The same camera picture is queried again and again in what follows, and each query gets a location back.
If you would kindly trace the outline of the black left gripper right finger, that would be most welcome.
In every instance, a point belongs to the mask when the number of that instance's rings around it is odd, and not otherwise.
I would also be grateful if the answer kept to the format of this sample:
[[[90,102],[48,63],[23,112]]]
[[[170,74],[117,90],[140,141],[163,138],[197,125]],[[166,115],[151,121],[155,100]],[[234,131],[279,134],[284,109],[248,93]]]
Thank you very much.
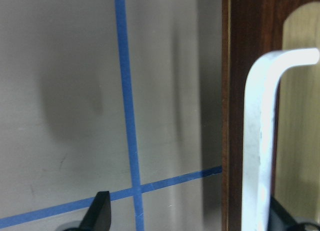
[[[270,198],[268,231],[299,231],[299,224],[273,197]]]

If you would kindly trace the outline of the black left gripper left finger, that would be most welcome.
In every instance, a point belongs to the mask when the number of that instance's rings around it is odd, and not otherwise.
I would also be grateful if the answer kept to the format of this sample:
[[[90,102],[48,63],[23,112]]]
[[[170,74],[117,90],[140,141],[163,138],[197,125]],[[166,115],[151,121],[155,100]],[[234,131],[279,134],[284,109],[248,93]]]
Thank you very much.
[[[99,191],[82,219],[78,231],[109,231],[112,223],[109,191]]]

